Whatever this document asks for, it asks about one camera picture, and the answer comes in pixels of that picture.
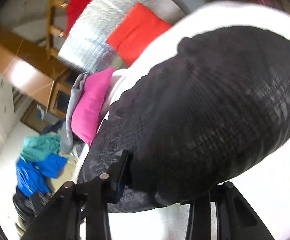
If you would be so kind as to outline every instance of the pink pillow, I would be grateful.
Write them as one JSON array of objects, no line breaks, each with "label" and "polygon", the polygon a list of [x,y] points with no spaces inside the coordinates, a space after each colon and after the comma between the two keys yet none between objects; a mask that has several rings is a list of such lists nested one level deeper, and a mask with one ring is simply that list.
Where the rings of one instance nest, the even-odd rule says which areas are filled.
[{"label": "pink pillow", "polygon": [[113,71],[114,68],[107,68],[86,78],[81,98],[72,115],[71,127],[73,133],[89,146],[99,126],[98,115]]}]

